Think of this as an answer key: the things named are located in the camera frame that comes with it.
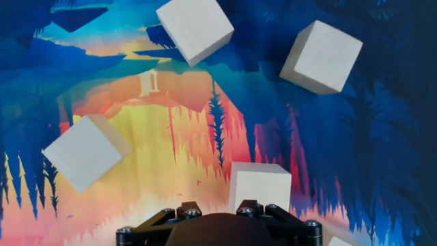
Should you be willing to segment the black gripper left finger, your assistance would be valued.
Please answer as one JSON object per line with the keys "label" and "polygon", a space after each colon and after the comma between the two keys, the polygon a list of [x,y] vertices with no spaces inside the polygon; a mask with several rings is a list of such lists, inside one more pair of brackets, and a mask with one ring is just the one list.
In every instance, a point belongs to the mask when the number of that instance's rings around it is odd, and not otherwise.
{"label": "black gripper left finger", "polygon": [[177,223],[202,216],[196,202],[182,202],[176,209],[164,208],[137,227],[116,230],[117,246],[165,245]]}

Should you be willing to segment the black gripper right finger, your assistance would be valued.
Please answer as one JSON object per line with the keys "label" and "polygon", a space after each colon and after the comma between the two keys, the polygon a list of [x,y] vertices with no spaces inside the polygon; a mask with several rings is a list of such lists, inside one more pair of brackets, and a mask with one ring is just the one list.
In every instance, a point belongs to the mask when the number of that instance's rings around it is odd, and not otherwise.
{"label": "black gripper right finger", "polygon": [[236,214],[261,221],[277,245],[323,246],[320,222],[312,219],[301,221],[276,204],[264,206],[257,200],[243,200]]}

